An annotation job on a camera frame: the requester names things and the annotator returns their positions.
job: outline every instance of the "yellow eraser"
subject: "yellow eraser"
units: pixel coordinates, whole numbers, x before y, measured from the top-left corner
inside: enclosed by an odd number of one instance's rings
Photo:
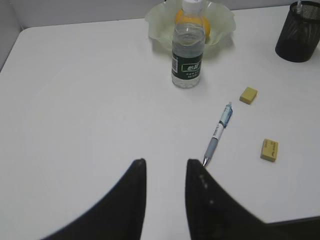
[[[277,159],[278,144],[276,141],[264,139],[260,157],[274,163]]]
[[[251,104],[252,101],[255,99],[257,92],[258,92],[257,90],[251,87],[247,87],[242,93],[242,95],[240,96],[240,101],[246,104]]]

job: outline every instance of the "plastic bottle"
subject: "plastic bottle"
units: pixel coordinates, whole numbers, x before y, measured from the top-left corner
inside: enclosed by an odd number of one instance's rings
[[[192,88],[200,80],[206,34],[202,20],[202,0],[182,0],[183,14],[177,21],[172,40],[172,82]]]

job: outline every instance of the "green label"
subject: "green label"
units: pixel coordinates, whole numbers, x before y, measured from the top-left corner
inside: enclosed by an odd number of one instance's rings
[[[179,79],[191,80],[200,75],[202,54],[196,57],[181,57],[172,53],[172,74]]]

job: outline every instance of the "pen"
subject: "pen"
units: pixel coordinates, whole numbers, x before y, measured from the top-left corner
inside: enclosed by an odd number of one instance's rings
[[[205,151],[203,163],[202,163],[204,167],[210,162],[212,156],[214,155],[214,152],[218,145],[218,141],[222,135],[222,132],[227,127],[232,113],[233,113],[233,110],[231,108],[231,102],[229,102],[229,104],[227,104],[224,108],[220,121],[216,126],[213,136],[209,142],[208,148]]]
[[[296,5],[296,13],[301,14],[301,11],[302,11],[302,3],[301,3],[301,0],[299,0]]]

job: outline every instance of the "desk surface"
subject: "desk surface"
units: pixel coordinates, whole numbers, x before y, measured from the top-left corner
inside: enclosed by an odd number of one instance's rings
[[[202,159],[225,105],[234,114],[208,165],[267,223],[320,215],[320,51],[274,51],[287,6],[236,10],[237,29],[203,60],[192,89],[143,19],[29,28],[0,74],[0,238],[34,240],[66,225],[147,160],[142,240],[190,239],[187,159]],[[251,105],[239,101],[256,88]],[[276,163],[260,159],[264,138]]]

